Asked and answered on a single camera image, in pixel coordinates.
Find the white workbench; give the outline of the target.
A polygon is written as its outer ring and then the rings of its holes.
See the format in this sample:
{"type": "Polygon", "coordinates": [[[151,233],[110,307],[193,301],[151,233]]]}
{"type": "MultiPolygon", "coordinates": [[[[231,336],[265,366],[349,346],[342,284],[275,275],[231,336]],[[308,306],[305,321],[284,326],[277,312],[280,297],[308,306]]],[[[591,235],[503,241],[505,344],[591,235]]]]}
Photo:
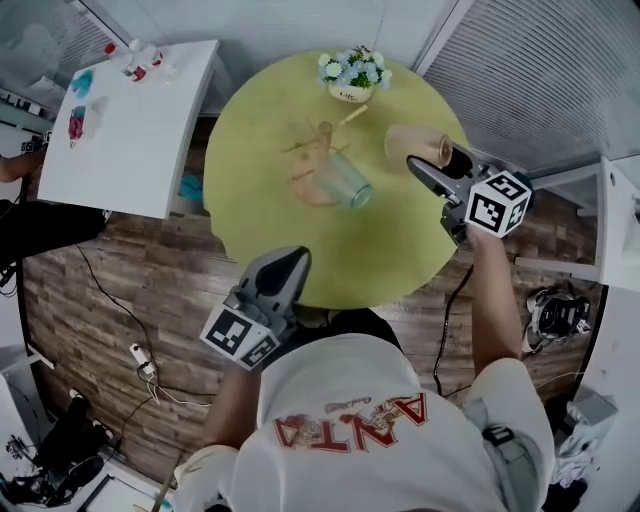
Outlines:
{"type": "MultiPolygon", "coordinates": [[[[30,459],[53,423],[42,405],[24,347],[0,346],[0,472],[6,479],[33,472],[30,459]]],[[[19,505],[31,512],[152,512],[160,486],[106,459],[95,478],[61,505],[19,505]]]]}

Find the wooden stick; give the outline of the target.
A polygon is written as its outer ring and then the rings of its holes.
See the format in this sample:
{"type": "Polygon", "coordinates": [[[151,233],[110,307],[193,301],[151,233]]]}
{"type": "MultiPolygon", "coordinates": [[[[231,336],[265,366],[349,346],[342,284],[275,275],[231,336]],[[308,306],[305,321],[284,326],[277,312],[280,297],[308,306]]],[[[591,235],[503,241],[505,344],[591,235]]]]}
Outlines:
{"type": "Polygon", "coordinates": [[[173,462],[173,465],[172,465],[172,467],[171,467],[171,469],[169,471],[169,474],[167,475],[167,477],[163,481],[163,484],[162,484],[162,486],[160,488],[159,493],[157,494],[157,496],[155,498],[154,504],[153,504],[150,512],[160,512],[160,509],[161,509],[162,504],[163,504],[163,502],[165,500],[166,494],[167,494],[167,492],[169,490],[169,487],[171,486],[171,482],[174,479],[175,469],[180,464],[183,455],[184,455],[184,451],[180,450],[178,452],[177,457],[175,458],[175,460],[173,462]]]}

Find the green glass cup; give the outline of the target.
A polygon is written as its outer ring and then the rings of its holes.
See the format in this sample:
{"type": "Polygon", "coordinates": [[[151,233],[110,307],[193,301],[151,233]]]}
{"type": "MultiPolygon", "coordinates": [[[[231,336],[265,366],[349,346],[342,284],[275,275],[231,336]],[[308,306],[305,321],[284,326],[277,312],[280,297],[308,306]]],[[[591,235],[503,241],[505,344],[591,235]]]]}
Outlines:
{"type": "Polygon", "coordinates": [[[352,210],[364,207],[373,187],[360,171],[343,155],[330,152],[313,172],[312,182],[329,199],[352,210]]]}

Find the light crumpled cloth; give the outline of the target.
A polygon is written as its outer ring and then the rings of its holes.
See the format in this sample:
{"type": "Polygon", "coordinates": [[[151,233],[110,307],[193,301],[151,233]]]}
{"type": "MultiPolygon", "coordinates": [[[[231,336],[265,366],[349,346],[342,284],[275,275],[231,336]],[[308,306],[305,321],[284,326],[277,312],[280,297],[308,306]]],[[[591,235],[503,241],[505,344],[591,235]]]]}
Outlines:
{"type": "Polygon", "coordinates": [[[587,473],[617,413],[612,396],[590,389],[578,393],[567,403],[566,413],[554,434],[552,485],[568,488],[587,473]]]}

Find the teal floor item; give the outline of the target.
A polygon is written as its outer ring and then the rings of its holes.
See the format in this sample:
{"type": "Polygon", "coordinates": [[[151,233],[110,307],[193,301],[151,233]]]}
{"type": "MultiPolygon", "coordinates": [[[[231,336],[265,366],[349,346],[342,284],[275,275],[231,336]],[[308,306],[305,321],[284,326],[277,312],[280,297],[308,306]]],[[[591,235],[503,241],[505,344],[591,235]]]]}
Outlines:
{"type": "Polygon", "coordinates": [[[179,195],[190,201],[203,201],[203,178],[201,175],[185,173],[179,184],[179,195]]]}

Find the white power strip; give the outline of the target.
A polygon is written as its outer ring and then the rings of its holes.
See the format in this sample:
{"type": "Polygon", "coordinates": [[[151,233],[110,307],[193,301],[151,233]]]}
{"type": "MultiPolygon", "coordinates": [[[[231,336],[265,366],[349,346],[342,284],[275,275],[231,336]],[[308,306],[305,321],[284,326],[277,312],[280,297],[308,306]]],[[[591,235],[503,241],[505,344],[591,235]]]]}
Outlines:
{"type": "Polygon", "coordinates": [[[132,343],[129,350],[140,371],[147,376],[153,376],[156,373],[156,366],[148,349],[142,347],[138,343],[132,343]]]}

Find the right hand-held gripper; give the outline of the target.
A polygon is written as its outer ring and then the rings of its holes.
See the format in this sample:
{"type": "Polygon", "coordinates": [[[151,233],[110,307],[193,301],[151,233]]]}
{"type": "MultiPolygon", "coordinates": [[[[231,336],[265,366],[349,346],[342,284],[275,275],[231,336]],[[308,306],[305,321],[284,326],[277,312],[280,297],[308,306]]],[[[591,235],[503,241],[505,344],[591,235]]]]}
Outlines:
{"type": "Polygon", "coordinates": [[[447,175],[428,161],[410,156],[411,174],[435,195],[446,199],[441,225],[459,245],[466,239],[466,227],[475,226],[497,238],[518,227],[533,200],[533,187],[522,173],[509,171],[474,175],[475,156],[453,144],[447,175]]]}

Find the small white table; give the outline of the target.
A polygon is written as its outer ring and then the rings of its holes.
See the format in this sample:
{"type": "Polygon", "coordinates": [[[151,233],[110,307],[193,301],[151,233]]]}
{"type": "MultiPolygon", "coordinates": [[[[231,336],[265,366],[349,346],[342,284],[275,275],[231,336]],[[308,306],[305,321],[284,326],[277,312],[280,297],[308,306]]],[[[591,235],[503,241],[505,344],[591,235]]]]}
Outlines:
{"type": "Polygon", "coordinates": [[[568,274],[574,278],[640,293],[640,155],[615,159],[535,178],[544,190],[596,179],[597,205],[581,215],[597,218],[596,255],[592,264],[518,257],[519,267],[568,274]]]}

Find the person's right forearm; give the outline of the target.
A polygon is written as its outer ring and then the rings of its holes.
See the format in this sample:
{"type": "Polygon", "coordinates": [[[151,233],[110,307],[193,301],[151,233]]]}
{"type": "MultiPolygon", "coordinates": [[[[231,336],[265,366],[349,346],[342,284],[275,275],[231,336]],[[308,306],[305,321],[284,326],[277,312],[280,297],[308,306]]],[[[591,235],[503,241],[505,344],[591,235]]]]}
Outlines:
{"type": "Polygon", "coordinates": [[[521,357],[522,322],[501,239],[469,225],[473,248],[472,357],[480,374],[500,359],[521,357]]]}

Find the white pot with flowers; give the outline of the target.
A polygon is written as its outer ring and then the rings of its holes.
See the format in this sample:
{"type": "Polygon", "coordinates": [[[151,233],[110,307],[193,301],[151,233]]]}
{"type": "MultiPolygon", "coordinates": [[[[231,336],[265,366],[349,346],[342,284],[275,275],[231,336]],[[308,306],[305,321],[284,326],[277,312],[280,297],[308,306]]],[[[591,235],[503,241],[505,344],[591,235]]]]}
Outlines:
{"type": "Polygon", "coordinates": [[[332,97],[361,104],[371,99],[376,88],[389,88],[393,72],[386,67],[379,51],[360,45],[333,55],[322,53],[318,58],[318,77],[332,97]]]}

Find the yellow-green round tablecloth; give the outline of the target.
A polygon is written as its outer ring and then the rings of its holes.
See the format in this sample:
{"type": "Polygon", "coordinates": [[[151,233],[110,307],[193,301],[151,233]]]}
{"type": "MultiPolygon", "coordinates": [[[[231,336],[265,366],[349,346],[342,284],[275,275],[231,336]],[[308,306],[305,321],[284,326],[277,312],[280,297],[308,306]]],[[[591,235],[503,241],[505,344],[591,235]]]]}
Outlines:
{"type": "Polygon", "coordinates": [[[395,302],[428,283],[455,244],[440,223],[443,203],[410,174],[389,171],[385,134],[395,124],[430,127],[467,139],[455,113],[422,77],[389,61],[391,86],[364,113],[333,98],[318,81],[315,51],[284,58],[248,80],[210,135],[204,204],[227,255],[247,265],[285,246],[307,247],[312,266],[301,301],[328,309],[395,302]],[[335,147],[372,185],[352,210],[314,207],[293,188],[294,145],[322,121],[338,127],[335,147]]]}

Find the clear cap plastic bottle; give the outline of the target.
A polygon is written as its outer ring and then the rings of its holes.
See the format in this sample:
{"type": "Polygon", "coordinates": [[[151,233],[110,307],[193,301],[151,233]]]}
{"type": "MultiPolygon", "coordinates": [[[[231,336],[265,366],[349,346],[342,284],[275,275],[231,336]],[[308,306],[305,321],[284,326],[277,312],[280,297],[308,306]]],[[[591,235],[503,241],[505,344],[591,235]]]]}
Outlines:
{"type": "Polygon", "coordinates": [[[163,54],[153,44],[134,39],[129,43],[136,63],[145,70],[158,68],[162,64],[163,54]]]}

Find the large white table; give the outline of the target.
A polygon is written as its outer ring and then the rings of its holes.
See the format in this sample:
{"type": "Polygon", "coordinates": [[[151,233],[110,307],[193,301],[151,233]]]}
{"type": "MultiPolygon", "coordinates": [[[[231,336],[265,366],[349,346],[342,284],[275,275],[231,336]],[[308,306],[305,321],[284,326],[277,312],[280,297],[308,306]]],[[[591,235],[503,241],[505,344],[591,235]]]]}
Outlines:
{"type": "Polygon", "coordinates": [[[179,183],[196,120],[216,71],[223,64],[216,40],[162,47],[178,76],[166,83],[158,70],[132,82],[110,62],[92,66],[89,94],[67,91],[42,167],[37,197],[165,219],[179,183]],[[69,147],[74,107],[109,98],[101,125],[86,144],[69,147]]]}

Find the orange glass cup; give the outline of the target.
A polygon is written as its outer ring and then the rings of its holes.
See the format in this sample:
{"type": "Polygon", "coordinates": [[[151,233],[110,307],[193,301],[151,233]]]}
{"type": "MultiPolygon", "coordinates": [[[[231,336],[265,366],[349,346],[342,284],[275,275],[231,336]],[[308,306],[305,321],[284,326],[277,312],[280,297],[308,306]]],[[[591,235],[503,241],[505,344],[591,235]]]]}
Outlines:
{"type": "Polygon", "coordinates": [[[429,127],[396,124],[386,132],[384,151],[388,170],[399,174],[408,171],[410,157],[442,169],[451,161],[453,143],[446,134],[429,127]]]}

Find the white box with pink contents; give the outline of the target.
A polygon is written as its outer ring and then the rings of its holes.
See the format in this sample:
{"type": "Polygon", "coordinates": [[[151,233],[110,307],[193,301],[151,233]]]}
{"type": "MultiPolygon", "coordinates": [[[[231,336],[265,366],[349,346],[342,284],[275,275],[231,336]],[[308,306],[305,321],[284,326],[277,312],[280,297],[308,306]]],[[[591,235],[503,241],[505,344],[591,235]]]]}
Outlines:
{"type": "Polygon", "coordinates": [[[108,102],[108,97],[101,96],[72,109],[67,129],[70,148],[79,143],[86,144],[94,138],[108,102]]]}

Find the red cap plastic bottle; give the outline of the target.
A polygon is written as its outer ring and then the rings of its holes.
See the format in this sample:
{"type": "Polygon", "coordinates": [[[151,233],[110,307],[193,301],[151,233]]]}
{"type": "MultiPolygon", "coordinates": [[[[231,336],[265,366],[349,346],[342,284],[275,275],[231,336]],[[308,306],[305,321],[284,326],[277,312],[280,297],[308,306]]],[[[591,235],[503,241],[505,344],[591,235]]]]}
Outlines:
{"type": "Polygon", "coordinates": [[[130,50],[114,43],[108,43],[104,48],[104,53],[108,61],[130,81],[139,82],[145,77],[146,71],[137,64],[130,50]]]}

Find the black equipment pile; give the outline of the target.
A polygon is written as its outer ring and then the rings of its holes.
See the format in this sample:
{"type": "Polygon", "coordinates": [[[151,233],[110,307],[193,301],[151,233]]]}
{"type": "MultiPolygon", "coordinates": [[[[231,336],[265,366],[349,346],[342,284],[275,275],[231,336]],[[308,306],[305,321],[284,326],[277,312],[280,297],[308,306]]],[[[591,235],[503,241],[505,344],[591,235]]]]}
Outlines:
{"type": "Polygon", "coordinates": [[[0,474],[0,494],[13,505],[55,508],[71,501],[104,467],[99,452],[109,447],[113,433],[89,418],[90,402],[77,390],[71,403],[31,458],[33,470],[7,480],[0,474]]]}

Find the black and white headset rig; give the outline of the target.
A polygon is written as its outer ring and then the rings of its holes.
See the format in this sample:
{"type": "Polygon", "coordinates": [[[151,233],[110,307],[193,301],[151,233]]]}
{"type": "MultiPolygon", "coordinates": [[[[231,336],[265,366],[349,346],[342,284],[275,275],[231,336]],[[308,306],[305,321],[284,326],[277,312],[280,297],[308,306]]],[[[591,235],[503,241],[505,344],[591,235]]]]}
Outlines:
{"type": "Polygon", "coordinates": [[[591,303],[588,298],[566,289],[546,288],[526,300],[530,320],[524,330],[522,352],[536,354],[552,342],[561,344],[577,334],[589,334],[591,303]]]}

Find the small teal item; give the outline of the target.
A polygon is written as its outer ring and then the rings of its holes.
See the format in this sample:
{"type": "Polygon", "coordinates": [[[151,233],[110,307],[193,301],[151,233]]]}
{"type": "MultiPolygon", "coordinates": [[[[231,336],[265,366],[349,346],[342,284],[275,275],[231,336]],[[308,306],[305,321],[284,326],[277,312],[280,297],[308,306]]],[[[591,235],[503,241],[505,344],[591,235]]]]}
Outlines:
{"type": "Polygon", "coordinates": [[[70,90],[75,94],[78,99],[85,98],[91,89],[94,78],[94,71],[87,69],[81,72],[70,83],[70,90]]]}

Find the wooden cup tree stand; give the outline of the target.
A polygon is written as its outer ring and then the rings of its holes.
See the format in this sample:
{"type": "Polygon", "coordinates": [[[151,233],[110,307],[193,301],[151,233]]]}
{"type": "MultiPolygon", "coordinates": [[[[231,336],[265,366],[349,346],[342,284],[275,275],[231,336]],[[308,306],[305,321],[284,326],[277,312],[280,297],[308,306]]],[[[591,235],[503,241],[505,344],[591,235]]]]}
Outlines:
{"type": "Polygon", "coordinates": [[[342,206],[329,199],[328,196],[312,182],[313,172],[319,168],[319,165],[326,159],[330,152],[339,153],[346,157],[344,152],[349,148],[349,144],[340,147],[335,146],[332,142],[333,136],[349,122],[364,114],[367,109],[368,106],[363,104],[337,123],[321,121],[317,126],[310,125],[311,136],[309,138],[306,140],[298,140],[289,147],[280,150],[283,155],[294,154],[292,160],[291,185],[295,194],[307,205],[312,207],[342,206]]]}

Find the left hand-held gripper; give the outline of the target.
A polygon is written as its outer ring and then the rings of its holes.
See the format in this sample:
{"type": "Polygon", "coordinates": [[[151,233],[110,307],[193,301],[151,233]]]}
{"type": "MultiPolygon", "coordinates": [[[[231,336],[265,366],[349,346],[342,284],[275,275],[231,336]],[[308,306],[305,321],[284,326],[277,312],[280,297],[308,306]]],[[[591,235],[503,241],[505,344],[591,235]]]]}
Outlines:
{"type": "Polygon", "coordinates": [[[306,247],[283,247],[254,259],[238,286],[211,311],[200,340],[245,370],[253,370],[293,331],[293,306],[311,269],[306,247]]]}

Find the person's left forearm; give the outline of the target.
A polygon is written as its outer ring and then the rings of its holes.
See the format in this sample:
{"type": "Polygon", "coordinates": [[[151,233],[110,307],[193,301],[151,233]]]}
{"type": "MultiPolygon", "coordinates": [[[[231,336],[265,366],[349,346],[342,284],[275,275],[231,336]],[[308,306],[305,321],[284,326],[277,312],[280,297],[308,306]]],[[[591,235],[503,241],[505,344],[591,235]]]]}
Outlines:
{"type": "Polygon", "coordinates": [[[239,450],[256,429],[261,368],[246,370],[229,362],[205,419],[204,447],[222,445],[239,450]]]}

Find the person's white printed shirt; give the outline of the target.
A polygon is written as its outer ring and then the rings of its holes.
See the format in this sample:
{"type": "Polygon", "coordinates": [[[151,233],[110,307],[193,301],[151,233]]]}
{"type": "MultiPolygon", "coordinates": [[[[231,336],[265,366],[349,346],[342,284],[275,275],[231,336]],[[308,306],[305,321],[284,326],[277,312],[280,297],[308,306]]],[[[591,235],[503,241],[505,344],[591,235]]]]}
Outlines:
{"type": "Polygon", "coordinates": [[[420,386],[399,349],[321,339],[262,374],[257,428],[175,473],[176,512],[538,512],[554,465],[524,364],[501,359],[455,406],[420,386]]]}

